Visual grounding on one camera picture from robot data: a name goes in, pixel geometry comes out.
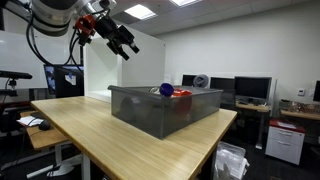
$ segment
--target floor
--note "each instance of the floor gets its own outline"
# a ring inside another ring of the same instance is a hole
[[[19,159],[36,153],[33,151],[27,137],[23,135],[0,139],[0,165],[6,162]],[[250,163],[244,180],[318,180],[320,177],[320,157],[311,150],[311,145],[304,144],[300,165],[293,165],[269,156],[266,156],[265,149],[258,150],[250,139],[243,138],[239,132],[229,131],[223,141],[240,146],[246,149],[246,158]],[[63,150],[64,158],[71,157],[77,153],[76,148]],[[54,155],[48,155],[30,163],[14,166],[5,171],[5,176],[0,180],[23,180],[26,174],[54,163]],[[91,165],[92,179],[101,180],[103,173],[94,165]],[[48,179],[45,174],[39,175],[32,180]],[[81,166],[65,176],[50,178],[52,180],[79,180],[81,179]]]

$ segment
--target translucent storage bin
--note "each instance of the translucent storage bin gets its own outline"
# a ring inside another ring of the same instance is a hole
[[[243,164],[247,164],[247,161],[244,158],[245,153],[246,150],[241,147],[225,142],[219,142],[215,164],[219,170],[224,170],[223,166],[226,164],[230,175],[232,177],[239,177],[239,174],[242,175],[244,171]]]
[[[151,88],[109,86],[112,115],[162,139],[220,108],[221,90],[176,86],[192,95],[168,98]]]

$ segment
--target wooden table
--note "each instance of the wooden table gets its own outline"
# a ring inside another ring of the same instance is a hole
[[[301,112],[290,112],[286,110],[281,110],[281,114],[285,116],[292,116],[304,119],[311,119],[320,121],[320,114],[312,114],[312,113],[301,113]]]
[[[263,132],[264,119],[265,119],[265,115],[269,112],[270,107],[263,106],[263,105],[255,106],[254,104],[239,104],[238,102],[236,103],[236,107],[240,109],[258,111],[261,113],[260,124],[259,124],[259,135],[256,143],[256,148],[262,149],[262,132]]]
[[[34,111],[22,112],[21,117],[29,116]],[[50,130],[42,131],[35,127],[27,127],[27,133],[29,135],[32,146],[35,150],[42,150],[44,148],[55,146],[68,141],[68,138],[64,136],[57,128],[51,126]]]
[[[236,117],[221,109],[160,140],[113,117],[110,104],[93,98],[32,106],[83,152],[84,161],[90,158],[112,179],[194,179]]]

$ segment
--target black cable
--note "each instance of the black cable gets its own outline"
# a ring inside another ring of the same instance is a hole
[[[5,90],[8,89],[8,83],[9,83],[10,79],[11,79],[11,78],[8,78],[8,80],[7,80],[7,82],[6,82]],[[2,104],[6,101],[6,98],[7,98],[7,94],[4,95],[4,98],[3,98],[3,100],[2,100]]]
[[[73,62],[75,62],[74,57],[73,57],[73,49],[74,49],[74,46],[75,46],[75,44],[77,43],[77,41],[78,41],[79,39],[80,39],[80,38],[77,37],[77,38],[74,40],[74,42],[72,43],[72,45],[70,46],[70,49],[69,49],[69,51],[70,51],[70,60],[72,60]]]
[[[53,64],[51,64],[50,62],[48,62],[46,59],[44,59],[39,53],[37,53],[37,51],[34,49],[34,47],[32,46],[31,42],[30,42],[30,29],[31,29],[31,26],[33,24],[33,19],[34,19],[34,16],[33,14],[31,14],[31,18],[30,18],[30,21],[28,23],[28,26],[27,26],[27,30],[26,30],[26,37],[27,37],[27,42],[28,42],[28,45],[29,47],[31,48],[32,52],[40,59],[40,61],[42,61],[44,64],[46,65],[50,65],[50,66],[53,66]]]
[[[90,13],[90,15],[96,15],[96,14],[101,14],[101,13],[104,13],[107,11],[107,14],[109,14],[110,10],[109,9],[103,9],[101,11],[97,11],[97,12],[94,12],[94,13]]]
[[[73,44],[73,46],[72,46],[72,48],[71,48],[71,53],[70,53],[70,55],[71,55],[71,60],[72,60],[72,62],[74,63],[74,65],[77,67],[77,69],[80,71],[80,73],[81,73],[82,75],[84,75],[84,74],[83,74],[83,71],[80,69],[79,65],[78,65],[77,62],[74,60],[73,55],[72,55],[74,45],[75,45],[75,43],[76,43],[78,40],[79,40],[79,37],[77,37],[77,38],[75,39],[74,44]]]
[[[33,118],[33,119],[27,124],[27,126],[29,127],[30,124],[31,124],[34,120],[36,120],[36,119],[38,119],[38,118]]]
[[[23,151],[23,147],[24,147],[24,142],[25,142],[25,135],[26,135],[26,132],[24,131],[23,132],[23,136],[22,136],[22,144],[21,144],[21,148],[20,148],[20,151],[19,150],[17,150],[16,151],[16,154],[14,155],[14,160],[11,162],[11,164],[10,164],[10,166],[8,166],[7,167],[7,169],[8,169],[8,171],[7,171],[7,179],[10,179],[9,177],[9,175],[10,175],[10,167],[12,167],[12,166],[15,166],[15,165],[17,165],[18,164],[18,162],[19,162],[19,154],[24,154],[24,151]]]
[[[39,56],[41,56],[39,50],[38,50],[38,47],[37,47],[37,44],[36,44],[36,39],[35,39],[35,36],[34,36],[34,29],[33,29],[33,26],[30,27],[30,31],[31,31],[31,40],[32,40],[32,44],[33,44],[33,48],[34,50],[37,52],[37,54]]]
[[[31,137],[31,136],[33,136],[33,135],[35,135],[35,134],[41,133],[41,132],[43,132],[43,131],[40,130],[40,131],[38,131],[38,132],[35,132],[35,133],[33,133],[33,134],[30,134],[29,137]]]
[[[71,60],[71,55],[72,55],[72,52],[71,52],[71,47],[72,47],[72,44],[73,44],[73,39],[74,39],[74,36],[76,35],[76,31],[77,31],[77,29],[76,28],[74,28],[74,31],[73,31],[73,33],[72,33],[72,36],[71,36],[71,39],[70,39],[70,43],[69,43],[69,57],[68,57],[68,60],[67,60],[67,62],[65,62],[64,63],[64,65],[66,65],[66,64],[68,64],[69,63],[69,61]]]

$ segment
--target white filing cabinet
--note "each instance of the white filing cabinet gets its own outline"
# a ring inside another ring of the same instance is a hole
[[[299,165],[304,135],[302,127],[271,120],[266,154]]]

